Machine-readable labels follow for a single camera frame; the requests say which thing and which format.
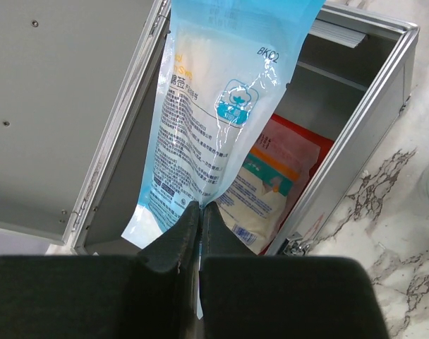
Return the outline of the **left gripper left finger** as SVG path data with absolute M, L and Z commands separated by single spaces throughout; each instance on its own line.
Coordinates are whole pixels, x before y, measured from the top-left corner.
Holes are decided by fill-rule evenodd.
M 0 256 L 0 338 L 185 338 L 199 216 L 134 255 Z

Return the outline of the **blue pouch packet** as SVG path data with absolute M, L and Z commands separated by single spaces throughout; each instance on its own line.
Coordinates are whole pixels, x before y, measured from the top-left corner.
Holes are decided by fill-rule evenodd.
M 173 1 L 138 202 L 143 249 L 234 181 L 291 81 L 321 1 Z

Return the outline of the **medicine box teal orange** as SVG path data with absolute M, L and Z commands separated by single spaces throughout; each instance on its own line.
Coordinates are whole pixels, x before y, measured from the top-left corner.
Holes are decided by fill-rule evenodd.
M 279 217 L 278 209 L 284 207 L 285 198 L 264 186 L 248 154 L 217 205 L 226 226 L 252 251 L 250 246 L 257 237 L 263 236 L 266 227 Z

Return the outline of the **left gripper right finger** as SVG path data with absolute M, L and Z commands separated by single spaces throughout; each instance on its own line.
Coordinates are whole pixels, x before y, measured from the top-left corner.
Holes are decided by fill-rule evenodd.
M 217 204 L 202 221 L 200 300 L 206 338 L 387 338 L 362 265 L 336 256 L 258 256 Z

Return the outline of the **red first aid pouch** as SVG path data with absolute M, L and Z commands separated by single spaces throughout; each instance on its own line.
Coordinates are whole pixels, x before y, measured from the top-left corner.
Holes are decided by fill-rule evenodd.
M 250 246 L 253 252 L 265 253 L 333 143 L 277 114 L 272 115 L 251 148 L 248 159 L 256 166 L 257 176 L 264 186 L 283 196 L 285 205 L 278 209 L 277 220 Z

